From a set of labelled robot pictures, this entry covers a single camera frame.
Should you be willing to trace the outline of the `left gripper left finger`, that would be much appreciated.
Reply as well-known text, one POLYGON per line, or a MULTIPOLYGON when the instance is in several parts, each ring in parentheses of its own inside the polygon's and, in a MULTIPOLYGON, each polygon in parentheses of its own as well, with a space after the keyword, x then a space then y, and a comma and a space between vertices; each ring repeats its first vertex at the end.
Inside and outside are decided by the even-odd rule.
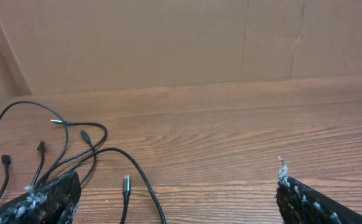
POLYGON ((0 206, 0 224, 71 224, 81 196, 78 173, 71 171, 0 206))

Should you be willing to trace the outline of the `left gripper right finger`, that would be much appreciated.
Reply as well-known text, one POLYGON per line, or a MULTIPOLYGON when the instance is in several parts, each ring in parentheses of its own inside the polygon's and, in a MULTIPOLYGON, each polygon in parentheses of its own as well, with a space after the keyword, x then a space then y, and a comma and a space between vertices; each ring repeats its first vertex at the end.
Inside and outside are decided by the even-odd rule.
POLYGON ((282 157, 276 202, 285 224, 362 224, 362 215, 288 176, 282 157))

